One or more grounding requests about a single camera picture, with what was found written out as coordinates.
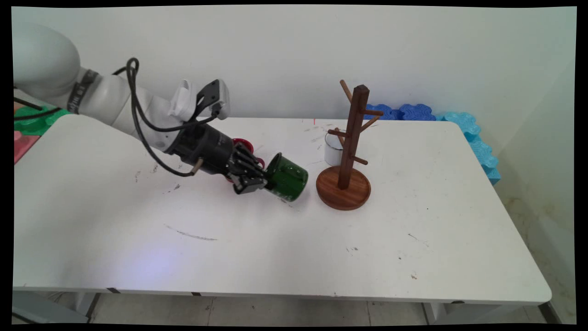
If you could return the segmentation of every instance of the wooden peg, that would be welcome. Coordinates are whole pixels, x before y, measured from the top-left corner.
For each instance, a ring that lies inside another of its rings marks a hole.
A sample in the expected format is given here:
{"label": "wooden peg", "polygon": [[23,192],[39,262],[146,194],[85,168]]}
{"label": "wooden peg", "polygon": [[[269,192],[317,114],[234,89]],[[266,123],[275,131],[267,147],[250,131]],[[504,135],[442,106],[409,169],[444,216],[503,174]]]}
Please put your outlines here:
{"label": "wooden peg", "polygon": [[360,112],[363,115],[384,116],[383,111],[364,109]]}
{"label": "wooden peg", "polygon": [[329,131],[327,131],[327,133],[333,134],[333,135],[338,135],[339,137],[343,137],[343,138],[349,138],[349,134],[348,133],[341,132],[339,130],[331,130],[331,129],[329,129]]}
{"label": "wooden peg", "polygon": [[347,99],[349,99],[349,102],[351,103],[353,95],[351,94],[351,91],[349,91],[349,87],[347,87],[347,84],[345,84],[344,80],[340,80],[339,83],[341,83],[341,87],[343,88],[345,95],[347,95]]}
{"label": "wooden peg", "polygon": [[369,120],[369,121],[368,121],[366,124],[364,124],[364,125],[362,126],[362,130],[361,130],[360,132],[363,132],[363,130],[367,129],[367,128],[368,128],[370,125],[372,125],[372,124],[373,124],[375,121],[377,121],[379,118],[380,118],[379,116],[373,117],[371,120]]}
{"label": "wooden peg", "polygon": [[352,158],[354,161],[357,161],[357,162],[359,162],[359,163],[363,164],[364,166],[366,166],[366,165],[368,164],[368,162],[367,162],[366,160],[364,160],[364,159],[362,159],[362,158],[359,158],[359,157],[357,157],[357,156],[352,156],[351,158]]}
{"label": "wooden peg", "polygon": [[345,143],[345,140],[340,135],[338,135],[337,138],[339,138],[339,142],[341,143],[341,148],[343,148],[343,145]]}

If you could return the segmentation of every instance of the white mug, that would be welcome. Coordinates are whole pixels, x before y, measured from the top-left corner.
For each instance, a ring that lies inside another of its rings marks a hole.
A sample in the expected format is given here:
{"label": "white mug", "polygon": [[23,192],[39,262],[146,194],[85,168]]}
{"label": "white mug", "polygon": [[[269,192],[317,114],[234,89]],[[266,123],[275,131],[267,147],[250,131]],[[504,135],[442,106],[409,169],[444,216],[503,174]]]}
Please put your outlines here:
{"label": "white mug", "polygon": [[325,135],[325,162],[330,166],[340,166],[343,157],[343,146],[339,142],[339,137],[334,134]]}

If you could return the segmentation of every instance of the foam puzzle piece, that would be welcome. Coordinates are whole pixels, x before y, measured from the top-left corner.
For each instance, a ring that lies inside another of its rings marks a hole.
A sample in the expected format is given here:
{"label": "foam puzzle piece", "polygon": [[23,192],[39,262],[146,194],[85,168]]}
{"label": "foam puzzle piece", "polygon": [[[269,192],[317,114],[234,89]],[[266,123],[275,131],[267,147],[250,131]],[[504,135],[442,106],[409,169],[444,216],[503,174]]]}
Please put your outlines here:
{"label": "foam puzzle piece", "polygon": [[498,173],[498,170],[496,170],[495,168],[492,169],[492,171],[487,173],[486,175],[488,176],[488,179],[492,183],[492,186],[496,185],[496,183],[498,183],[498,181],[501,178],[500,174]]}
{"label": "foam puzzle piece", "polygon": [[454,122],[462,129],[463,135],[468,141],[473,141],[480,134],[480,127],[476,124],[476,118],[466,112],[447,112],[442,121]]}
{"label": "foam puzzle piece", "polygon": [[[46,107],[42,107],[42,112],[48,111]],[[27,116],[27,115],[35,115],[39,114],[40,112],[36,109],[29,108],[29,107],[22,107],[16,111],[14,116]],[[20,131],[23,135],[43,135],[49,127],[55,123],[55,121],[62,117],[65,114],[69,114],[69,111],[65,109],[61,109],[58,112],[55,112],[51,115],[47,115],[44,117],[33,118],[30,120],[23,120],[23,121],[15,121],[14,122],[14,131]]]}
{"label": "foam puzzle piece", "polygon": [[22,135],[20,131],[14,131],[14,164],[39,140],[39,135]]}
{"label": "foam puzzle piece", "polygon": [[469,141],[469,144],[484,172],[486,174],[492,172],[498,165],[498,159],[492,155],[492,147],[484,143],[478,135],[472,141]]}
{"label": "foam puzzle piece", "polygon": [[402,112],[402,119],[405,121],[436,121],[437,118],[431,114],[431,107],[423,104],[416,106],[410,104],[403,104],[400,107]]}
{"label": "foam puzzle piece", "polygon": [[[367,104],[366,109],[367,110],[379,110],[379,111],[383,112],[384,116],[380,116],[380,120],[392,120],[392,118],[390,118],[392,116],[392,108],[388,107],[387,105],[379,104],[377,106],[374,106],[374,105]],[[364,120],[371,120],[372,118],[373,118],[373,115],[364,115],[363,116]]]}

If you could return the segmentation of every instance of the wooden mug tree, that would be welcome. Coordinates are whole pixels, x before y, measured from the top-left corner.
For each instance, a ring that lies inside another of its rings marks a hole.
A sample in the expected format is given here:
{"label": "wooden mug tree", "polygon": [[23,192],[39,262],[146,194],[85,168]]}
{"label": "wooden mug tree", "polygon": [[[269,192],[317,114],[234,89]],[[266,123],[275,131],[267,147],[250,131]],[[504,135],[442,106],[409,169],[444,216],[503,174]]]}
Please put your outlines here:
{"label": "wooden mug tree", "polygon": [[[341,80],[340,83],[349,102],[351,102],[347,130],[341,132],[335,128],[329,130],[328,133],[338,136],[343,146],[341,165],[323,170],[316,178],[316,190],[320,199],[329,207],[339,210],[353,210],[361,207],[368,200],[372,191],[369,180],[359,170],[353,168],[355,161],[368,164],[366,160],[355,156],[359,134],[384,113],[366,109],[369,89],[365,85],[355,87],[352,95],[345,81]],[[362,126],[364,115],[374,115],[375,117]]]}

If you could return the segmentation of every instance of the black strap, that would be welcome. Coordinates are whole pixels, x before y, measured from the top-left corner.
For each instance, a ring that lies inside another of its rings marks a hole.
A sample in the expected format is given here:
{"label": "black strap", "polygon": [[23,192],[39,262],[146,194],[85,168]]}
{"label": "black strap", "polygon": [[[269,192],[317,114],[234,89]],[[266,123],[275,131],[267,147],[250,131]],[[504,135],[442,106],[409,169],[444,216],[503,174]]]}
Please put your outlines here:
{"label": "black strap", "polygon": [[84,95],[86,95],[88,88],[94,83],[97,76],[97,72],[88,69],[83,75],[82,81],[75,83],[72,92],[69,94],[68,111],[79,114],[79,105],[82,103]]}

